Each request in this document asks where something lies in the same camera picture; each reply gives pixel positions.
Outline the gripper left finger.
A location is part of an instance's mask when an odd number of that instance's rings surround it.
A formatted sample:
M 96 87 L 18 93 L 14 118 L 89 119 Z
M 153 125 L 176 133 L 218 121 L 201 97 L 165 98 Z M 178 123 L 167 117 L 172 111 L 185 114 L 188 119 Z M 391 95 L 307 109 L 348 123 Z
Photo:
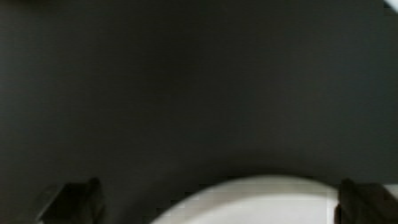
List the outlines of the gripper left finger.
M 39 213 L 39 223 L 103 224 L 105 209 L 99 179 L 90 178 L 83 183 L 66 183 Z

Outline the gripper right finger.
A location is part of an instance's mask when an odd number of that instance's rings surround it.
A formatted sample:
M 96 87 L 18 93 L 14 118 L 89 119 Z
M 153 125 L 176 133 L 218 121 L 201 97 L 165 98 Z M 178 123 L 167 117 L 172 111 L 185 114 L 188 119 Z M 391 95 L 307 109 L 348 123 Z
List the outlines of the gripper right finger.
M 341 181 L 334 224 L 398 224 L 398 197 L 380 183 Z

